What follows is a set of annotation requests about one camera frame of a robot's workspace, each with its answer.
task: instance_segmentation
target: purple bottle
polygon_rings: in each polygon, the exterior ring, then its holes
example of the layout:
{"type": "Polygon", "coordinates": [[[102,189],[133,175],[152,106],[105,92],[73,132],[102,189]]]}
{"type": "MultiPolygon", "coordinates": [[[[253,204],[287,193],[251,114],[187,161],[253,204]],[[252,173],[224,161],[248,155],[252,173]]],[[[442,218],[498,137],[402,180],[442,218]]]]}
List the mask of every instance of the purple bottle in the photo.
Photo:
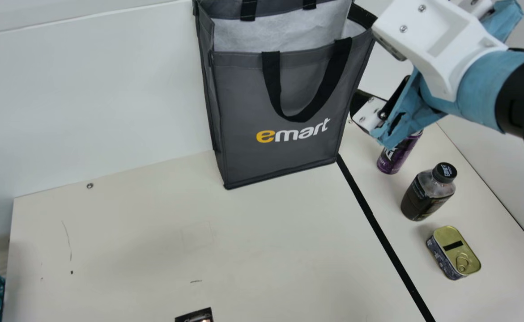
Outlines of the purple bottle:
{"type": "Polygon", "coordinates": [[[398,173],[421,135],[423,135],[423,130],[407,136],[405,140],[401,141],[401,143],[397,144],[393,149],[384,148],[379,159],[377,159],[377,167],[379,170],[387,174],[398,173]]]}

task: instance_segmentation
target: dark mark on table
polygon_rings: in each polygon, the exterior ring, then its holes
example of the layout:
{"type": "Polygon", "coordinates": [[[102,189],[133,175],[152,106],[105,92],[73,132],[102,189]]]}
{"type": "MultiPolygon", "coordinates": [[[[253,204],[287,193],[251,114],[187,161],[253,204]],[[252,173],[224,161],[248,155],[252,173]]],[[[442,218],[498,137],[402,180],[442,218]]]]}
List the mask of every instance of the dark mark on table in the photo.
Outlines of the dark mark on table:
{"type": "Polygon", "coordinates": [[[67,244],[69,244],[69,251],[70,251],[69,261],[72,261],[73,249],[71,248],[71,240],[69,238],[69,232],[67,232],[67,226],[65,226],[65,223],[63,222],[63,220],[61,220],[61,223],[63,224],[63,228],[65,228],[65,234],[67,234],[67,244]]]}

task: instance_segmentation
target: gray tote bag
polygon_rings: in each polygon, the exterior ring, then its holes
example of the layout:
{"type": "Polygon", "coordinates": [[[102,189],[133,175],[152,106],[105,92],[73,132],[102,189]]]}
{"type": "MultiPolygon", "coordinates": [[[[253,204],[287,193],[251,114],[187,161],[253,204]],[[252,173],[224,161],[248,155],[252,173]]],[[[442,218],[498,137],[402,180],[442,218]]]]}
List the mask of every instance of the gray tote bag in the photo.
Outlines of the gray tote bag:
{"type": "Polygon", "coordinates": [[[336,160],[376,17],[352,0],[193,0],[227,189],[336,160]]]}

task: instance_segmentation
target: gold can lid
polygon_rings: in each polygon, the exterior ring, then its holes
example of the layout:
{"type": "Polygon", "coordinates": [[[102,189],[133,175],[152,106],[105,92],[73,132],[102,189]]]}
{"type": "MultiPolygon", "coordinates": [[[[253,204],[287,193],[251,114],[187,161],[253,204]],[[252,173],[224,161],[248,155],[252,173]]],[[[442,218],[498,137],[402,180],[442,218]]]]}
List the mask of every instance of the gold can lid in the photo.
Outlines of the gold can lid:
{"type": "Polygon", "coordinates": [[[481,269],[481,262],[456,228],[441,227],[435,230],[433,237],[459,273],[470,275],[481,269]]]}

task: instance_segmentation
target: white wall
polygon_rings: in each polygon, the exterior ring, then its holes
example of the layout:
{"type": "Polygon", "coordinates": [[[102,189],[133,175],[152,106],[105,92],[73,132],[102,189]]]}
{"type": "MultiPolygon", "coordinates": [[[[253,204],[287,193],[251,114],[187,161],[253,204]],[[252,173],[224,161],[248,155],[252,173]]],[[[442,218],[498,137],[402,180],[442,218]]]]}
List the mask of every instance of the white wall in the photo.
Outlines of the white wall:
{"type": "MultiPolygon", "coordinates": [[[[524,9],[524,0],[519,0],[524,9]]],[[[524,20],[507,44],[524,48],[524,20]]],[[[439,122],[464,157],[524,228],[524,142],[448,116],[439,122]]]]}
{"type": "Polygon", "coordinates": [[[0,31],[172,0],[0,0],[0,31]]]}
{"type": "Polygon", "coordinates": [[[190,0],[0,32],[0,235],[16,196],[209,149],[190,0]]]}

